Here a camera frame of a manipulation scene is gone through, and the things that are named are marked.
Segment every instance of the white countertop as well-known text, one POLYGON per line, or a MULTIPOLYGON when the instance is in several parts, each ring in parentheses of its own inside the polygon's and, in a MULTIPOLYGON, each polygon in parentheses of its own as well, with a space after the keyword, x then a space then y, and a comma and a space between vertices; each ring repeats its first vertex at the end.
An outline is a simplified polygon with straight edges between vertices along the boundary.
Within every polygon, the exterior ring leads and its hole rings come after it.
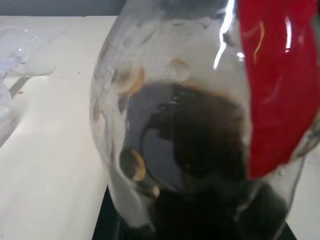
MULTIPOLYGON (((90 131, 89 90, 115 19, 0 16, 0 28, 29 29, 58 59, 53 75, 30 78, 13 100, 26 112, 0 148, 0 240, 91 239, 107 182, 90 131)), ((298 240, 320 239, 319 184, 318 147, 288 218, 298 240)))

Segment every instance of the black base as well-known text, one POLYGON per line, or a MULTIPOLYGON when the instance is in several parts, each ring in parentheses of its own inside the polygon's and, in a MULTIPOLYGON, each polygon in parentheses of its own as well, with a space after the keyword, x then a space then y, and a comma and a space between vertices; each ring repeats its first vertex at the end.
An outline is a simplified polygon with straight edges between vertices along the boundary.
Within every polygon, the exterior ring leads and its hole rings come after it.
MULTIPOLYGON (((92 240, 128 240, 129 227, 116 211, 106 189, 92 240)), ((286 224, 278 240, 297 240, 286 224)))

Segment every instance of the gray wall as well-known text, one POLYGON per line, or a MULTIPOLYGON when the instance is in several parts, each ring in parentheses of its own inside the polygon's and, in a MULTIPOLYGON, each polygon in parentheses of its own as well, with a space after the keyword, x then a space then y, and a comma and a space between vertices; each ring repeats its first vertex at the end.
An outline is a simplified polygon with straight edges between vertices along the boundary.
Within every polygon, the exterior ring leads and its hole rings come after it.
POLYGON ((0 0, 0 16, 114 16, 126 0, 0 0))

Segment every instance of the white table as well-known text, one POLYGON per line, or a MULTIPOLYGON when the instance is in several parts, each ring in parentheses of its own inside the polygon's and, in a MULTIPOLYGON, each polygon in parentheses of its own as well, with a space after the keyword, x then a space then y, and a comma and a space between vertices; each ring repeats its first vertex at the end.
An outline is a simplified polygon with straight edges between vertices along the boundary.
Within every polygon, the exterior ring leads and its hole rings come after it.
MULTIPOLYGON (((115 17, 7 17, 55 49, 52 76, 32 77, 14 105, 25 109, 0 148, 0 240, 89 240, 106 176, 89 126, 89 88, 115 17)), ((12 85, 17 79, 6 79, 12 85)), ((320 239, 320 148, 306 160, 289 226, 298 240, 320 239)))

